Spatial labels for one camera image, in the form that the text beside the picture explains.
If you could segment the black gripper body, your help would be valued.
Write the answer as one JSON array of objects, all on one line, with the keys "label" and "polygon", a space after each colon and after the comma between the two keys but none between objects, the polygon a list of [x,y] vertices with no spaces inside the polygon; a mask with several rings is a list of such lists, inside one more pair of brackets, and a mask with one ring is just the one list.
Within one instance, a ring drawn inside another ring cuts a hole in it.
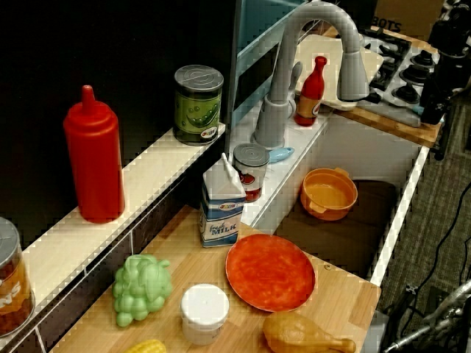
[{"label": "black gripper body", "polygon": [[437,125],[447,112],[450,103],[450,91],[442,88],[435,79],[427,79],[420,96],[420,106],[424,108],[421,122]]}]

